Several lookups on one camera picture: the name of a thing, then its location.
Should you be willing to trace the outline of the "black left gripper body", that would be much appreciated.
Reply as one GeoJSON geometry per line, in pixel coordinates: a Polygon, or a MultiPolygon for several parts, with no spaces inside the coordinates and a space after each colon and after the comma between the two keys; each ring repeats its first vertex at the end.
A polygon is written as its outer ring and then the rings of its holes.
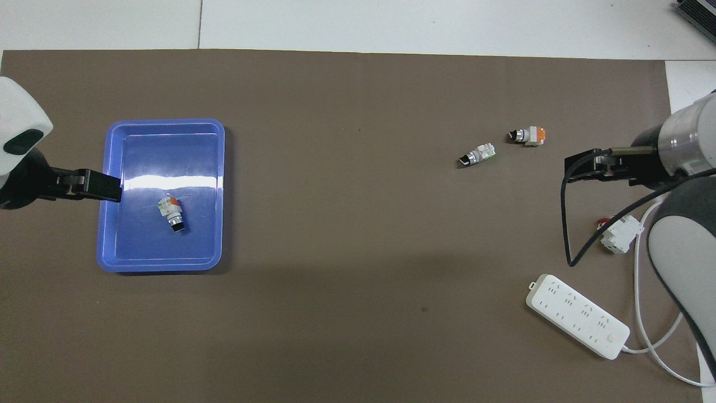
{"type": "Polygon", "coordinates": [[[56,184],[57,174],[38,149],[29,151],[10,171],[1,190],[1,209],[28,206],[56,184]]]}

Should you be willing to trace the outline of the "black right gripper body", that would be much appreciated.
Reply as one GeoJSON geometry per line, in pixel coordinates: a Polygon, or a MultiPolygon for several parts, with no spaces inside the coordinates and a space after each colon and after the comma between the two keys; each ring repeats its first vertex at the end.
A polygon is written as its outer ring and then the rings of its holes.
{"type": "Polygon", "coordinates": [[[654,126],[638,135],[629,150],[619,151],[619,179],[630,186],[642,185],[654,189],[665,181],[665,168],[658,145],[662,126],[654,126]]]}

